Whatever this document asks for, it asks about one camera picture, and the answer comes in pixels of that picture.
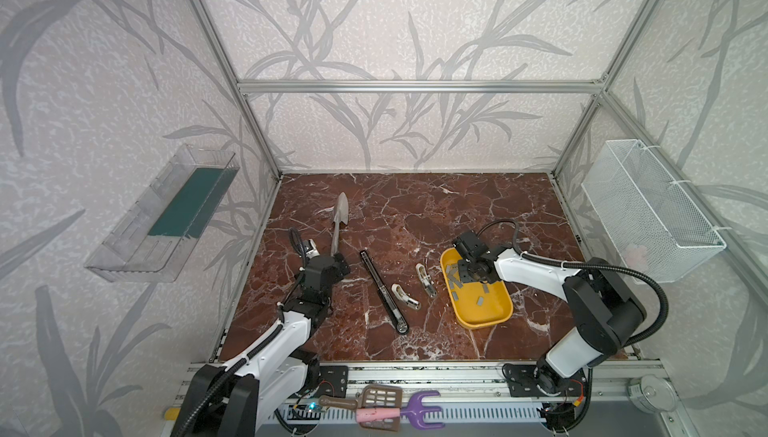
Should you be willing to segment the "yellow plastic tray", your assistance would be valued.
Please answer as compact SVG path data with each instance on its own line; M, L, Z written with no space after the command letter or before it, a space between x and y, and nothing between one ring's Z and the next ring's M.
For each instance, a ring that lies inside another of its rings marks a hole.
M446 249L440 257L440 268L458 323L469 330L491 327L507 321L514 311L509 292L503 282L463 283L459 278L459 252Z

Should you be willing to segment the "grey staple strips pile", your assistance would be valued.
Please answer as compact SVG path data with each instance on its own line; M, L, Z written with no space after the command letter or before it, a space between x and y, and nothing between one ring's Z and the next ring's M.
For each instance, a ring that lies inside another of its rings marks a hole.
M457 265L449 265L446 270L447 286L452 299L466 306L482 306L489 294L488 285L476 281L463 282Z

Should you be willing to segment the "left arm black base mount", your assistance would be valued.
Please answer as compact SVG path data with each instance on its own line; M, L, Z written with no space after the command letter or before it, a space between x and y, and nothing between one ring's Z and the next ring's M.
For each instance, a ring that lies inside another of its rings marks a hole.
M311 367L309 373L311 393L308 394L308 398L319 398L322 395L345 398L349 382L349 370L347 365Z

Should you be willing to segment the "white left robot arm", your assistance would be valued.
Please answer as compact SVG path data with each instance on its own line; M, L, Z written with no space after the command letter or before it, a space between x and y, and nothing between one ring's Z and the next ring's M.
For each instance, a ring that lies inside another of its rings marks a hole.
M237 356L196 371L172 434L215 425L219 436L253 436L288 397L313 389L317 356L302 346L328 316L333 286L349 273L340 253L310 258L296 275L300 293L278 304L267 331Z

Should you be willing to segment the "round grey metal disc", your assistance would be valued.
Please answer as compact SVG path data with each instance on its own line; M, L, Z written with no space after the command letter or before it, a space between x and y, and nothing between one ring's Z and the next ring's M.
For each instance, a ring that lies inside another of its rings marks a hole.
M672 412L679 401L672 385L654 375L632 379L627 386L627 395L638 410L648 414Z

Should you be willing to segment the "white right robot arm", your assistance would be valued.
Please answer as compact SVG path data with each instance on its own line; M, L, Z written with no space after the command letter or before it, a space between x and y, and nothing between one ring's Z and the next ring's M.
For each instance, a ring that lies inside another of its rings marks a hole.
M593 367L629 344L647 318L640 300L623 279L626 270L601 259L558 262L513 245L495 248L473 231L453 241L459 276L478 282L523 284L562 299L573 328L541 357L533 377L550 393L585 367Z

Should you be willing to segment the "grey toy trowel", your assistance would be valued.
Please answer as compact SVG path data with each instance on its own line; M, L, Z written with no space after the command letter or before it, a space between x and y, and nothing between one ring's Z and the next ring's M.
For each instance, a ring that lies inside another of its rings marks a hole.
M331 240L331 255L335 255L339 251L340 241L340 229L342 225L347 225L349 222L349 202L345 192L341 192L334 207L333 213L333 234Z

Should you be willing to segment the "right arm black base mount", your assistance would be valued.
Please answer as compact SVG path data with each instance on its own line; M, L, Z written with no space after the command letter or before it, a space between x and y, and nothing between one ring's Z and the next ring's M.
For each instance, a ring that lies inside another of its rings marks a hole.
M535 364L504 363L501 372L511 397L582 400L588 383L583 369L571 377L562 377L543 359Z

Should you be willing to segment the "clear plastic wall bin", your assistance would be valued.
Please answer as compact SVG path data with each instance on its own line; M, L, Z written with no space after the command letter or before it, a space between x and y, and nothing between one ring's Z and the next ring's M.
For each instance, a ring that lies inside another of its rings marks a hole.
M85 268L112 283L175 281L239 170L233 151L181 145Z

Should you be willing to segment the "brown toy spatula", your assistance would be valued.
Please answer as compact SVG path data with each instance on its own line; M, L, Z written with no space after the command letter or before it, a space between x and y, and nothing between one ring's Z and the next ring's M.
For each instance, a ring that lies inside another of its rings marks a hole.
M402 406L403 391L400 387L369 384L363 388L356 398L340 398L323 395L318 403L323 408L339 408L349 411L357 411L362 408L400 408ZM368 430L398 432L401 421L399 417L386 418L380 421L359 423L359 426Z

